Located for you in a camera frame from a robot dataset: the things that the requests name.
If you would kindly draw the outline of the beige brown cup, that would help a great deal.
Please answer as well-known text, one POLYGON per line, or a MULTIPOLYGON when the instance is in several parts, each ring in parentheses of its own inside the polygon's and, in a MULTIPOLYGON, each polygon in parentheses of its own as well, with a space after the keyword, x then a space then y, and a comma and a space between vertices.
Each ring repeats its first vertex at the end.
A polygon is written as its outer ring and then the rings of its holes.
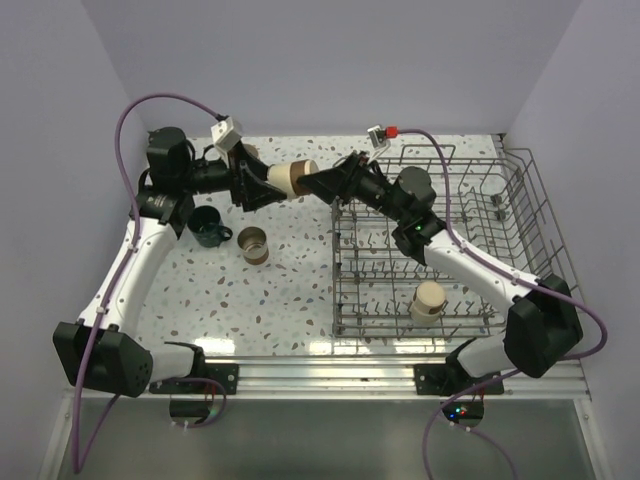
POLYGON ((261 265, 269 257, 266 233, 259 227, 244 228, 237 237, 243 259, 250 265, 261 265))
POLYGON ((318 165, 314 160, 274 164, 268 169, 267 182, 284 192, 287 200, 292 200, 310 194, 306 187, 298 184, 299 178, 318 171, 318 165))
POLYGON ((422 282, 414 292, 409 315, 414 322, 432 324, 439 319, 446 300, 446 292, 438 283, 422 282))

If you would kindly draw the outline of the tall beige cup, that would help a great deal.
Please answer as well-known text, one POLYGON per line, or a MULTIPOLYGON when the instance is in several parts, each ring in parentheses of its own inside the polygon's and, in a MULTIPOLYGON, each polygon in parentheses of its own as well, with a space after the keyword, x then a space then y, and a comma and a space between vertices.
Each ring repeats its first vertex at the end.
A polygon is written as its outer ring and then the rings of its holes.
POLYGON ((259 152, 253 145, 245 145, 244 149, 250 157, 260 159, 259 152))

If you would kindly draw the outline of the dark green mug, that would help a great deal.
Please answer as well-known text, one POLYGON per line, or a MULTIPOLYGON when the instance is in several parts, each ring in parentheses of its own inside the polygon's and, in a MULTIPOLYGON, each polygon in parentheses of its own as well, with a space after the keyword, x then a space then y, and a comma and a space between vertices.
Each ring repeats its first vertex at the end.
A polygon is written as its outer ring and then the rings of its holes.
POLYGON ((233 238, 233 232, 224 225, 220 212, 208 205, 193 210, 187 227, 198 244, 204 248, 218 248, 233 238))

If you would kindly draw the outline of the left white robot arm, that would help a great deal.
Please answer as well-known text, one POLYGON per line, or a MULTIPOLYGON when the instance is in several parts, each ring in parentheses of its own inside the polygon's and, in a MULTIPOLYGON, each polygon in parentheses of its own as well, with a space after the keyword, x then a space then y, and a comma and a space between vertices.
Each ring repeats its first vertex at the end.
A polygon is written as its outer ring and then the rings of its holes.
POLYGON ((217 160, 198 158, 185 133, 164 127, 149 135, 123 243, 107 277, 73 322, 61 322, 53 344, 75 387, 135 398, 149 384, 173 379, 185 392, 208 379, 201 348, 170 342, 152 352, 135 339, 140 313, 160 265, 192 217, 198 194, 227 192, 246 212, 283 201, 269 168, 247 150, 232 119, 211 129, 217 160))

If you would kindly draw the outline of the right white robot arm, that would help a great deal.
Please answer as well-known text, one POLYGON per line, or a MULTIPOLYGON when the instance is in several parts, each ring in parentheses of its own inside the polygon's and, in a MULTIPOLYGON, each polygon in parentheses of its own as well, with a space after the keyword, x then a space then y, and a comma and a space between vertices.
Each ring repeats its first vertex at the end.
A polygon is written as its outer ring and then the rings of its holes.
POLYGON ((406 167, 389 181, 376 163, 353 153, 297 182, 327 204, 357 200, 394 221, 392 237, 405 256, 462 281, 504 317, 501 333, 448 355, 437 377, 454 391, 468 392, 503 370, 540 378, 582 340, 566 281, 510 267, 457 234, 433 210, 437 194, 426 170, 406 167))

